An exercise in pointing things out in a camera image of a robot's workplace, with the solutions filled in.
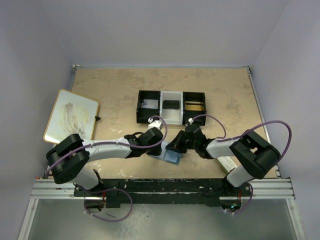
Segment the blue leather card holder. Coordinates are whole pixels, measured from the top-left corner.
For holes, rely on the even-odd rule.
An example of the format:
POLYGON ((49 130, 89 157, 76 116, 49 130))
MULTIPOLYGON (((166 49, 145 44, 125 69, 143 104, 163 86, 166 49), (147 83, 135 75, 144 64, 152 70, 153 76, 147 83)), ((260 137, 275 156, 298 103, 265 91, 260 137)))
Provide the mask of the blue leather card holder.
POLYGON ((154 155, 149 154, 148 156, 155 158, 155 159, 158 159, 158 160, 161 160, 161 161, 164 161, 164 162, 167 162, 167 163, 178 165, 180 162, 180 159, 182 157, 182 154, 166 149, 166 146, 168 144, 169 143, 167 141, 163 141, 161 143, 161 154, 160 155, 154 156, 154 155))

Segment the black and white sorting tray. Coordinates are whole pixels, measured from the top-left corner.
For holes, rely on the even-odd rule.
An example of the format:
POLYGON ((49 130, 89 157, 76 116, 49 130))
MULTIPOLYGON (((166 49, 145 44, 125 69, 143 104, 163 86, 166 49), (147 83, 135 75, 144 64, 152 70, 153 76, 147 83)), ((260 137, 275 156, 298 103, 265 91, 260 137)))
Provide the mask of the black and white sorting tray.
POLYGON ((203 92, 140 90, 136 122, 148 123, 152 116, 162 117, 168 125, 185 125, 195 118, 197 125, 206 124, 206 97, 203 92))

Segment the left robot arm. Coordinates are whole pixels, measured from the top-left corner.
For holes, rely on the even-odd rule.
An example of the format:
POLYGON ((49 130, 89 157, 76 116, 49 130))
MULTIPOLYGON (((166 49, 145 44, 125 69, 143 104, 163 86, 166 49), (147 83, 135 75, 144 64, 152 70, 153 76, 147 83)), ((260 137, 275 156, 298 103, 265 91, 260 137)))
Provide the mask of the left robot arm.
POLYGON ((96 170, 85 168, 87 163, 112 158, 139 158, 146 153, 158 156, 162 152, 163 140, 163 133, 156 127, 114 140, 83 140, 74 133, 46 153, 49 168, 45 174, 51 173, 56 184, 73 182, 91 190, 103 183, 96 170))

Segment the yellow framed whiteboard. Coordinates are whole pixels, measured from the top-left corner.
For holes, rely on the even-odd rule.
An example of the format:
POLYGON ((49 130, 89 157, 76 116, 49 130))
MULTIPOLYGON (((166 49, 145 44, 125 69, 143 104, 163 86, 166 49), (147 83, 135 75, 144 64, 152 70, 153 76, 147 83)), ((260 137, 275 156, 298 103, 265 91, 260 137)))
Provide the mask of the yellow framed whiteboard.
POLYGON ((59 144, 71 134, 84 140, 93 136, 99 103, 93 99, 61 89, 51 111, 43 140, 59 144))

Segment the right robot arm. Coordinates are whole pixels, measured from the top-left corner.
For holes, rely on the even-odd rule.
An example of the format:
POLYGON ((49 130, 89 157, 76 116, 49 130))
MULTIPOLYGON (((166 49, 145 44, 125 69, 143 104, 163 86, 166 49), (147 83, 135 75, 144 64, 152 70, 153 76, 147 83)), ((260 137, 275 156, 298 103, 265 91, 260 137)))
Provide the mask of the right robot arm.
POLYGON ((234 188, 263 179, 281 158, 280 152, 255 131, 237 139, 207 138, 196 124, 181 130, 165 148, 180 154, 194 150, 201 158, 209 160, 236 157, 240 165, 224 178, 234 188))

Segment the white card box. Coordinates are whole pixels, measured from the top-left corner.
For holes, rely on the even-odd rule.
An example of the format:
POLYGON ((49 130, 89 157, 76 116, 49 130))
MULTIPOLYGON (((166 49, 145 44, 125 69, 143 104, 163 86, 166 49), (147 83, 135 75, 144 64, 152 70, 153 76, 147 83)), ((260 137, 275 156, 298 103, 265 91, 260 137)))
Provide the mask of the white card box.
POLYGON ((218 157, 217 161, 227 173, 237 168, 236 163, 229 156, 218 157))

